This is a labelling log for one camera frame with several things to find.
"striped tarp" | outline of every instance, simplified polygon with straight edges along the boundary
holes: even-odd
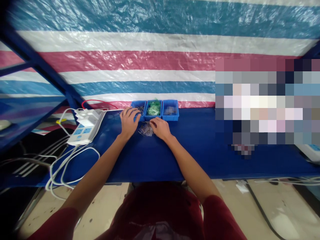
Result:
[[[299,58],[320,36],[316,0],[14,4],[10,22],[67,83],[120,108],[154,98],[213,106],[216,59]],[[2,66],[19,61],[1,46]],[[2,97],[59,95],[32,69],[0,79]]]

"left hand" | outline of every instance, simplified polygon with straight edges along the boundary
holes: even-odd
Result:
[[[137,115],[136,120],[134,121],[134,116],[140,111],[137,108],[128,107],[120,113],[121,118],[121,136],[129,139],[134,134],[138,127],[138,122],[140,120],[141,114]]]

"floor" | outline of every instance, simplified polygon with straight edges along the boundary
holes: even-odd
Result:
[[[236,181],[213,180],[225,203],[248,240],[278,240],[269,229],[257,205],[246,189],[239,190]],[[320,218],[291,186],[280,183],[255,183],[249,180],[253,192],[264,209],[274,229],[287,240],[320,239]],[[108,185],[93,200],[74,232],[75,240],[95,239],[110,227],[113,216],[124,199],[128,183],[120,186]],[[65,187],[55,190],[59,196],[67,197]],[[46,192],[19,231],[26,239],[37,230],[62,205],[50,192]]]

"blue plastic bin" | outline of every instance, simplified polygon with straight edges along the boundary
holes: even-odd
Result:
[[[145,120],[146,121],[150,121],[152,118],[156,118],[156,117],[159,117],[159,118],[161,118],[161,115],[162,115],[162,101],[161,100],[159,100],[159,102],[160,102],[160,114],[159,115],[157,115],[157,116],[149,116],[148,115],[148,107],[150,107],[150,103],[151,102],[156,102],[157,100],[149,100],[149,101],[147,101],[147,104],[146,104],[146,108],[145,108],[145,111],[144,111],[144,113],[145,113],[145,115],[144,115],[144,117],[145,117]]]
[[[164,115],[167,107],[175,107],[177,109],[176,113],[171,115]],[[178,121],[179,118],[179,105],[178,100],[163,100],[162,101],[162,119],[165,121]]]
[[[137,108],[137,107],[141,107],[141,106],[144,107],[144,111],[141,114],[139,122],[144,122],[145,121],[144,115],[145,115],[145,112],[146,112],[146,104],[147,104],[147,101],[132,101],[132,103],[131,103],[131,106],[133,108]]]

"hand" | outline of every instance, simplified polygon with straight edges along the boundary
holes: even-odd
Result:
[[[150,122],[153,132],[163,141],[167,141],[173,137],[173,135],[170,133],[169,124],[165,120],[156,117],[151,119]]]
[[[138,122],[140,120],[141,114],[138,114],[136,121],[133,121],[134,116],[140,111],[137,108],[128,107],[120,113],[121,118],[121,136],[125,137],[127,140],[131,138],[137,129]]]

